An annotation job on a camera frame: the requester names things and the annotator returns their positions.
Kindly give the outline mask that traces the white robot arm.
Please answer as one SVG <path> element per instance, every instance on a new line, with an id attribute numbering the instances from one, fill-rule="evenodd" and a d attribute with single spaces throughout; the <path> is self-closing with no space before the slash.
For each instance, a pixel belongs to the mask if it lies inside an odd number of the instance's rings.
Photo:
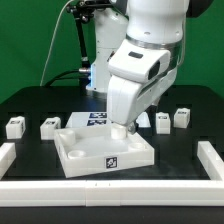
<path id="1" fill-rule="evenodd" d="M 174 83 L 188 18 L 214 0 L 109 0 L 94 14 L 97 48 L 89 91 L 107 97 L 109 120 L 134 133 L 137 118 Z"/>

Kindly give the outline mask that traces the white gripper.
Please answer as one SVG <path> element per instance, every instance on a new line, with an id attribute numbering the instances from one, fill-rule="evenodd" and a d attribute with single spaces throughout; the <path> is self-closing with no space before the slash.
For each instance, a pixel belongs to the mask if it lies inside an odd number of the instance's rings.
<path id="1" fill-rule="evenodd" d="M 138 124 L 133 121 L 175 81 L 177 68 L 171 69 L 170 62 L 169 50 L 142 48 L 125 39 L 108 64 L 108 118 L 129 125 L 134 134 Z"/>

